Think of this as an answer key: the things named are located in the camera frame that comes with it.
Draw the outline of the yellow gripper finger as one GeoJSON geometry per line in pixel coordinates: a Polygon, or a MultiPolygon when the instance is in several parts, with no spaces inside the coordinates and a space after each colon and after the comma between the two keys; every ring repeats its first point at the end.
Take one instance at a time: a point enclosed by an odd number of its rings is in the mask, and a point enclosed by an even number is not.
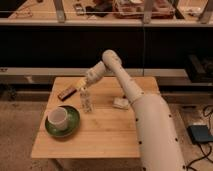
{"type": "Polygon", "coordinates": [[[87,81],[85,78],[81,78],[80,80],[77,81],[77,83],[75,84],[75,88],[77,90],[80,90],[82,87],[85,87],[87,84],[87,81]]]}

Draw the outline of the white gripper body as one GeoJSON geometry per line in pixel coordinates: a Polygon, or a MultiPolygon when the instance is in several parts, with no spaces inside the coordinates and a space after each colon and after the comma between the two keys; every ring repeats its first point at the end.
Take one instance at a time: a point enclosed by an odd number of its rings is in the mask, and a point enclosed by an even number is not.
{"type": "Polygon", "coordinates": [[[106,67],[102,61],[98,62],[95,66],[90,68],[86,74],[86,83],[87,84],[95,84],[99,80],[102,79],[106,72],[106,67]]]}

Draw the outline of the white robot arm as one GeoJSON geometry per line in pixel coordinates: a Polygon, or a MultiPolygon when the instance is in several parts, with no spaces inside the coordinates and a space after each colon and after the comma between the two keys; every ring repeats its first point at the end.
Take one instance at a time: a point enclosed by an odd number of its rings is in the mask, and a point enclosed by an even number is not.
{"type": "Polygon", "coordinates": [[[75,86],[78,90],[89,87],[108,71],[115,75],[135,113],[139,154],[145,171],[184,171],[186,165],[167,102],[157,93],[146,93],[123,68],[115,51],[104,51],[102,60],[75,86]]]}

